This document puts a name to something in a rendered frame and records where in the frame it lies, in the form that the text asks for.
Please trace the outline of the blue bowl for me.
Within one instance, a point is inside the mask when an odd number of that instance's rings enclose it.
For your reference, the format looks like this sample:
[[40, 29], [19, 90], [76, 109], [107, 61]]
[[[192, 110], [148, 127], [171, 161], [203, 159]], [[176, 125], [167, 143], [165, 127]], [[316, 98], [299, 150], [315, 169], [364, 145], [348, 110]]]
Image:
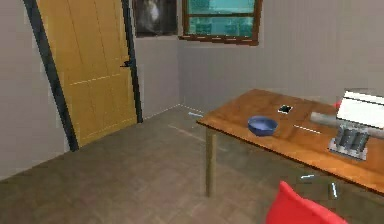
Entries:
[[272, 136], [278, 123], [265, 116], [253, 116], [248, 119], [248, 129], [256, 136]]

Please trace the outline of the brown wooden table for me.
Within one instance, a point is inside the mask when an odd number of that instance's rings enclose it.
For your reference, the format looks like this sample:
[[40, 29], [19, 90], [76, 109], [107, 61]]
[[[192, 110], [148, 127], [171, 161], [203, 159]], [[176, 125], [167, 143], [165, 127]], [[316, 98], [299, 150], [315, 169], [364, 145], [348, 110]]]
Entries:
[[365, 160], [329, 150], [337, 134], [336, 108], [254, 89], [207, 113], [206, 191], [212, 192], [216, 135], [223, 133], [384, 195], [384, 135], [371, 133]]

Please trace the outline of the brown framed window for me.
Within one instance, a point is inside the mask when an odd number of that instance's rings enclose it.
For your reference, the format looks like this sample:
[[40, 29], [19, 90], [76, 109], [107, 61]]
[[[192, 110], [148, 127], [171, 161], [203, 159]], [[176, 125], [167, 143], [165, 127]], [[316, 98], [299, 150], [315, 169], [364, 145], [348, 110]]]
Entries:
[[182, 0], [180, 40], [257, 46], [263, 0]]

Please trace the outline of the yellow wooden room door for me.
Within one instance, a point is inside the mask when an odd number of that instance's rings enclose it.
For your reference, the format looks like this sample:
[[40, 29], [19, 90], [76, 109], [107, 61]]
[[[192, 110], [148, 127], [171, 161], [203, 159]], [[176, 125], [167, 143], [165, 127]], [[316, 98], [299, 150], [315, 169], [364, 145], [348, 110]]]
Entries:
[[129, 0], [22, 1], [69, 149], [141, 123]]

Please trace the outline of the white pencil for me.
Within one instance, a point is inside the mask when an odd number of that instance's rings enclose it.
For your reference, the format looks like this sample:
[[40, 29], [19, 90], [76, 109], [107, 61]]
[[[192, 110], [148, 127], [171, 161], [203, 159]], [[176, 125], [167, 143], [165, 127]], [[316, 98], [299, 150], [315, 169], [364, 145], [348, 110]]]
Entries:
[[302, 129], [302, 130], [305, 130], [305, 131], [308, 131], [308, 132], [312, 132], [312, 133], [316, 133], [316, 134], [321, 134], [321, 132], [313, 130], [313, 129], [310, 129], [310, 128], [307, 128], [307, 127], [303, 127], [303, 126], [299, 126], [299, 125], [293, 125], [293, 127], [299, 128], [299, 129]]

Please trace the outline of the grey baseball bat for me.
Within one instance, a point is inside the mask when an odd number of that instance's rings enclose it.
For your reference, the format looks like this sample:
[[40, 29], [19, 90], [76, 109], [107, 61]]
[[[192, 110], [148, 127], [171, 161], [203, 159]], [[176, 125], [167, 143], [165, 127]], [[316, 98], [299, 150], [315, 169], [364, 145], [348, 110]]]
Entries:
[[344, 121], [337, 119], [335, 115], [321, 114], [317, 112], [312, 112], [310, 115], [310, 120], [314, 123], [326, 125], [329, 127], [339, 127], [340, 125], [346, 125], [347, 127], [355, 127], [366, 131], [370, 136], [378, 139], [384, 140], [384, 130], [377, 129], [373, 127], [368, 127], [362, 124]]

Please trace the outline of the red chair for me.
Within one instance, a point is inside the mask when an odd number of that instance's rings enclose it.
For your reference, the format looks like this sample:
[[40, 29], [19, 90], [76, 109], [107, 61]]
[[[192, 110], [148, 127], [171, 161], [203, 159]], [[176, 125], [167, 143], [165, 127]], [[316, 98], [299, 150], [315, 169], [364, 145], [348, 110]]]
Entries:
[[279, 189], [267, 215], [265, 224], [348, 224], [326, 207], [296, 193], [285, 181]]

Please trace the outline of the white open book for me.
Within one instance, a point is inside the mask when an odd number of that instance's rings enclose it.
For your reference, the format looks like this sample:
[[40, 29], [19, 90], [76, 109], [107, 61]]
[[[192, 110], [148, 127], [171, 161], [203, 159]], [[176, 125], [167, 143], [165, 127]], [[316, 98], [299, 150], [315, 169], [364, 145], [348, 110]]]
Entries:
[[341, 100], [336, 117], [384, 129], [384, 96], [347, 90]]

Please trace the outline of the dark framed wall picture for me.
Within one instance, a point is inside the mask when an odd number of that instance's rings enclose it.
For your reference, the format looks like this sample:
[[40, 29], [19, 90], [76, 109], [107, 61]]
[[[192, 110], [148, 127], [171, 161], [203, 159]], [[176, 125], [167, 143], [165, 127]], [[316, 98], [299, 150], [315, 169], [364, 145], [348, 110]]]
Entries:
[[178, 33], [177, 0], [132, 0], [137, 37]]

